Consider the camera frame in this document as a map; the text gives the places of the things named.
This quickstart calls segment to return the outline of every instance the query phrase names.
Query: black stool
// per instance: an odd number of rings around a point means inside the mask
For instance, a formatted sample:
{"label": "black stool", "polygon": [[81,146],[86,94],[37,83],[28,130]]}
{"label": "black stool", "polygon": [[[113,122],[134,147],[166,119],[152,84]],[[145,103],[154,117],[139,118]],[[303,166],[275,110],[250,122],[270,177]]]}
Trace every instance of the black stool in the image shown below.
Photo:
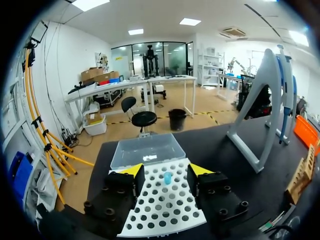
{"label": "black stool", "polygon": [[154,124],[157,121],[157,115],[152,111],[141,111],[136,114],[132,111],[132,107],[136,104],[137,99],[134,96],[126,97],[121,102],[121,107],[124,113],[128,114],[128,110],[131,110],[133,116],[130,119],[132,124],[136,127],[140,127],[140,133],[143,132],[143,128]]}

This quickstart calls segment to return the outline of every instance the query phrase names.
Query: white table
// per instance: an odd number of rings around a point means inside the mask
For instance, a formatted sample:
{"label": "white table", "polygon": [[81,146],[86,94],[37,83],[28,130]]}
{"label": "white table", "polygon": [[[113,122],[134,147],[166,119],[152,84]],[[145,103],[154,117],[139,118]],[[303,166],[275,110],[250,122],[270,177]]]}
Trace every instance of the white table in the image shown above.
{"label": "white table", "polygon": [[[65,97],[64,102],[65,102],[65,106],[66,106],[67,112],[70,116],[73,127],[76,129],[78,134],[81,133],[82,127],[79,127],[77,124],[75,115],[71,109],[71,105],[70,105],[71,103],[73,103],[73,102],[75,103],[79,115],[82,116],[83,113],[82,113],[80,106],[79,106],[79,101],[81,99],[92,97],[94,95],[102,94],[105,92],[113,92],[116,90],[128,89],[128,88],[133,88],[133,87],[141,86],[141,85],[143,86],[143,92],[144,92],[145,106],[143,106],[143,108],[145,109],[145,111],[149,111],[148,90],[147,90],[148,81],[147,80],[123,81],[123,82],[118,82],[118,83],[109,83],[109,84],[102,85],[102,86],[97,86],[96,84],[92,84],[90,86],[87,86],[87,87],[82,88],[78,91],[74,91],[73,93],[68,94]],[[121,113],[123,113],[122,110],[117,110],[117,111],[102,113],[101,115],[102,116],[110,116],[110,115],[121,114]]]}
{"label": "white table", "polygon": [[[240,78],[237,78],[235,76],[229,76],[229,75],[225,75],[225,74],[221,74],[221,73],[217,73],[218,77],[220,78],[220,81],[222,82],[222,87],[225,84],[225,79],[227,80],[233,80],[236,81],[236,92],[238,93],[240,90],[240,83],[242,82],[242,80]],[[226,91],[225,91],[225,95],[222,95],[220,92],[220,84],[217,85],[217,96],[219,98],[221,98],[222,100],[227,101],[228,100],[228,92],[230,91],[230,81],[229,83],[227,83],[226,85]]]}
{"label": "white table", "polygon": [[[149,83],[150,89],[150,101],[151,101],[151,111],[155,112],[155,105],[154,102],[154,93],[153,93],[153,85],[155,84],[165,84],[165,83],[172,83],[172,82],[184,82],[184,104],[183,108],[190,114],[193,118],[195,115],[195,102],[196,102],[196,78],[194,76],[188,75],[181,75],[181,77],[170,77],[170,76],[158,76],[155,78],[150,78],[147,80]],[[192,95],[192,110],[189,110],[186,106],[187,102],[187,81],[193,81],[193,95]]]}

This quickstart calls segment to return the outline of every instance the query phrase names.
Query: white perforated tray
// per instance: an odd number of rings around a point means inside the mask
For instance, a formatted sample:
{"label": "white perforated tray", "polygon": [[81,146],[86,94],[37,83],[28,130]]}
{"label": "white perforated tray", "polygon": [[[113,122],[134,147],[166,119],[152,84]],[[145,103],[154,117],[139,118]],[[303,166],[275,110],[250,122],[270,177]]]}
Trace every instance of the white perforated tray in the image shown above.
{"label": "white perforated tray", "polygon": [[[118,237],[164,237],[206,223],[190,193],[187,182],[189,163],[189,159],[184,158],[144,167],[142,192]],[[165,172],[172,175],[169,185],[164,181]]]}

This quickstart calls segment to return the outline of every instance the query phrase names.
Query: yellow black caution tape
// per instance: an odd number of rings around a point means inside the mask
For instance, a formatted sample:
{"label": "yellow black caution tape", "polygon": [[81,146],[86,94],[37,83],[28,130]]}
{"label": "yellow black caution tape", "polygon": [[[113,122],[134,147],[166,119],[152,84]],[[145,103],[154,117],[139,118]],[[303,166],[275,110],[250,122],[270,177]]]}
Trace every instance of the yellow black caution tape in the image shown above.
{"label": "yellow black caution tape", "polygon": [[[235,112],[236,110],[220,110],[220,111],[203,111],[203,112],[197,112],[195,113],[194,115],[208,115],[212,120],[215,121],[216,124],[220,125],[218,123],[218,121],[213,117],[211,116],[210,114],[219,114],[219,113],[227,113],[227,112]],[[157,117],[158,119],[168,119],[169,116],[158,116]],[[106,125],[115,125],[115,124],[126,124],[126,123],[131,123],[130,120],[128,121],[116,121],[116,122],[110,122],[110,123],[107,123]]]}

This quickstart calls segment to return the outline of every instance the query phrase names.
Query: cardboard box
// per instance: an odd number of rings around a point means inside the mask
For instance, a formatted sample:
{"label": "cardboard box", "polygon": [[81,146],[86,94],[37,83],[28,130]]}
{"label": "cardboard box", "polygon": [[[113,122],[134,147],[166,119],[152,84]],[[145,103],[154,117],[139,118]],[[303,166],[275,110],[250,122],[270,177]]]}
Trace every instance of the cardboard box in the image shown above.
{"label": "cardboard box", "polygon": [[112,72],[108,72],[108,73],[105,73],[105,74],[102,74],[102,75],[99,75],[99,76],[95,76],[93,78],[93,81],[96,82],[96,83],[101,83],[101,82],[104,82],[104,81],[108,81],[110,79],[117,79],[117,78],[119,78],[119,72],[112,71]]}
{"label": "cardboard box", "polygon": [[100,110],[95,113],[85,115],[88,125],[97,124],[102,121]]}
{"label": "cardboard box", "polygon": [[104,69],[102,67],[90,67],[89,70],[83,71],[81,73],[81,81],[85,82],[96,76],[102,75],[103,73],[104,73]]}

